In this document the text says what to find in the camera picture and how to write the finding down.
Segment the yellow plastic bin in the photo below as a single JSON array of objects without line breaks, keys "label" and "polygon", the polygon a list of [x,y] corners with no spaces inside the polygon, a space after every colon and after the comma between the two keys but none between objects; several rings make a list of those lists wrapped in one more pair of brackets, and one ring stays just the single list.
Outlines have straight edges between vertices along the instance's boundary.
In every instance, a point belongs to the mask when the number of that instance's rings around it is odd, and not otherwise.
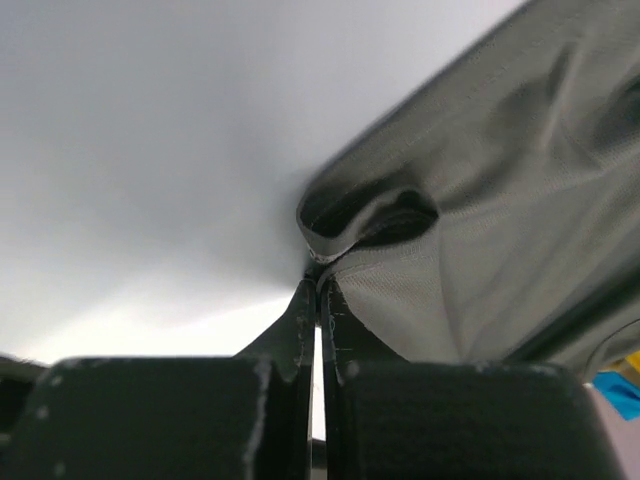
[{"label": "yellow plastic bin", "polygon": [[617,371],[626,376],[638,375],[640,373],[640,352],[627,355],[618,363]]}]

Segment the blue t-shirt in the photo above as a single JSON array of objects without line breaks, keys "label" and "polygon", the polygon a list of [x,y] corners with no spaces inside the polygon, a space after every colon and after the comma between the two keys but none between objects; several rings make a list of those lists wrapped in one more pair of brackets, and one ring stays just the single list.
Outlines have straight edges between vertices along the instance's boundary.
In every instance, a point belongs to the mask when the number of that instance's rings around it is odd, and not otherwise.
[{"label": "blue t-shirt", "polygon": [[618,372],[600,372],[592,385],[624,420],[639,417],[639,388]]}]

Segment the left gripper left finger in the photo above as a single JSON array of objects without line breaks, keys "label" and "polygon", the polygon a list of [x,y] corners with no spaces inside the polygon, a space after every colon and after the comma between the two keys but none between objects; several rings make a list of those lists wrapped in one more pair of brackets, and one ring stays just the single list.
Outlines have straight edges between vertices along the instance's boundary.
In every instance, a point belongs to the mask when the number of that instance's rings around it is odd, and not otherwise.
[{"label": "left gripper left finger", "polygon": [[306,479],[315,288],[232,357],[65,359],[28,395],[5,479]]}]

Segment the dark grey t-shirt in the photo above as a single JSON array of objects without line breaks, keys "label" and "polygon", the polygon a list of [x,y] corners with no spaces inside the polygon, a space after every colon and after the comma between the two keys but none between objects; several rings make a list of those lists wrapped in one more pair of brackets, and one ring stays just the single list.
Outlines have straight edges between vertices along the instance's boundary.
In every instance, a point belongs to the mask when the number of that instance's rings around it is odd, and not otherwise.
[{"label": "dark grey t-shirt", "polygon": [[407,360],[590,379],[636,351],[638,3],[527,3],[330,164],[297,221]]}]

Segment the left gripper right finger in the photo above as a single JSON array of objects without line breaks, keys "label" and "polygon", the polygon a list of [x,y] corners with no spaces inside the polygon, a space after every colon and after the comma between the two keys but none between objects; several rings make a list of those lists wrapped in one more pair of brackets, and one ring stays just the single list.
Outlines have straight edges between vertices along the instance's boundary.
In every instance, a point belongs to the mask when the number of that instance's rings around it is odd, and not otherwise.
[{"label": "left gripper right finger", "polygon": [[585,389],[545,364],[411,363],[319,293],[331,479],[621,479]]}]

